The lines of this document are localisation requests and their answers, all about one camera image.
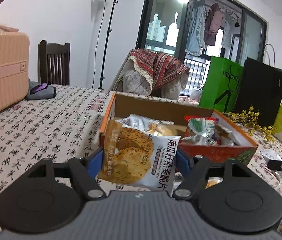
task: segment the plastic bag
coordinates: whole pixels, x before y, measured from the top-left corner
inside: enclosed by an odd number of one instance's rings
[[[262,150],[261,155],[266,163],[268,163],[269,160],[282,161],[281,157],[274,150]],[[280,183],[282,183],[282,171],[272,171],[272,174],[277,178]]]
[[[214,185],[216,185],[216,184],[219,184],[220,182],[222,182],[223,181],[223,178],[221,178],[221,177],[212,177],[212,178],[209,178],[209,181],[208,181],[208,183],[207,183],[207,185],[206,185],[206,189],[207,188],[209,188],[209,187],[212,187],[212,186],[214,186]]]

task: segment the wooden chair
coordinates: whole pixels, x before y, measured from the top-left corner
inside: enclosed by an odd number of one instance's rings
[[[57,85],[70,85],[70,43],[65,45],[39,44],[39,64],[41,83],[50,81]]]

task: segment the jacket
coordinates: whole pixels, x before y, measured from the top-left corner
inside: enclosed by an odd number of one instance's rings
[[[215,46],[216,35],[223,23],[223,18],[224,14],[220,11],[219,5],[217,3],[214,3],[210,7],[208,16],[205,20],[204,42],[207,45]]]

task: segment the wrapped snack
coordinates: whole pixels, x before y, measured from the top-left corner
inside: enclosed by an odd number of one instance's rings
[[[172,131],[163,124],[171,124],[173,122],[153,120],[144,116],[130,114],[129,117],[117,120],[117,122],[128,125],[140,131],[146,131],[155,136],[172,136]]]
[[[180,136],[153,136],[109,120],[103,166],[98,177],[113,183],[171,192],[179,139]]]
[[[192,143],[194,145],[213,145],[217,144],[214,140],[214,129],[217,120],[209,117],[191,118],[185,131],[183,142]]]
[[[227,146],[234,146],[233,140],[230,140],[229,138],[226,137],[221,137],[221,145],[227,145]]]
[[[209,178],[208,184],[206,185],[205,188],[207,189],[208,187],[212,187],[216,184],[219,184],[222,181],[223,181],[223,178],[220,178],[220,177]]]
[[[181,174],[180,171],[176,172],[174,174],[174,183],[173,183],[173,191],[177,189],[177,187],[180,186],[180,184],[182,183],[183,181],[183,176]]]
[[[216,133],[215,136],[219,139],[222,139],[222,137],[224,138],[228,138],[231,141],[233,141],[236,145],[240,145],[239,140],[236,138],[236,136],[234,135],[233,131],[231,131],[230,129],[224,127],[223,125],[221,125],[220,123],[216,124]]]
[[[266,163],[268,163],[269,160],[282,161],[281,157],[274,150],[262,150],[261,155],[265,159]],[[282,171],[272,171],[272,174],[277,178],[280,183],[282,183]]]

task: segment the calligraphy tablecloth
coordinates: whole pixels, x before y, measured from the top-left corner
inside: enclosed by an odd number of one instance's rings
[[[0,192],[42,158],[66,162],[73,156],[88,156],[98,148],[98,129],[113,92],[55,87],[55,99],[23,100],[0,113]],[[149,99],[177,103],[163,98]],[[260,150],[271,148],[282,157],[282,144],[278,141],[266,143],[258,135],[255,139],[259,149],[249,168],[282,196],[282,184],[267,169],[260,155]],[[58,180],[70,186],[68,180]],[[106,193],[111,190],[147,190],[97,182]],[[282,222],[278,231],[282,234]]]

